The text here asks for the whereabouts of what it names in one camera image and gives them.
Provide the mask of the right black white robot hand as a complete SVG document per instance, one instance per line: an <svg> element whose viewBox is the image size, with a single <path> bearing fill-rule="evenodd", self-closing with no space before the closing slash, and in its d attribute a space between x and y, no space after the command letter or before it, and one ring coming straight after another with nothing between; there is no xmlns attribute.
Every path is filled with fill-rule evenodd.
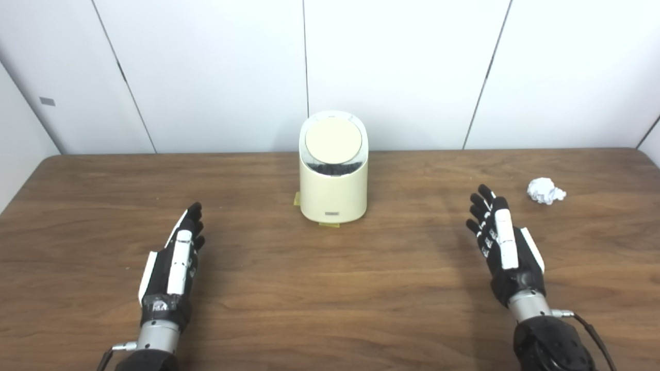
<svg viewBox="0 0 660 371"><path fill-rule="evenodd" d="M545 295L542 257L532 239L513 223L505 197L497 196L485 184L470 195L472 218L466 226L476 237L492 279L490 288L503 306L522 291Z"/></svg>

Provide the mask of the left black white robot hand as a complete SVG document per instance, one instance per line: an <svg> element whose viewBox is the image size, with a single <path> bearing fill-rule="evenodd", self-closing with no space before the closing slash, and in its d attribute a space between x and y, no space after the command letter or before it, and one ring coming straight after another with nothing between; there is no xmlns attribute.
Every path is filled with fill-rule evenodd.
<svg viewBox="0 0 660 371"><path fill-rule="evenodd" d="M201 219L202 205L195 202L180 216L164 247L149 253L138 291L142 326L169 321L180 331L188 327L193 281L205 244Z"/></svg>

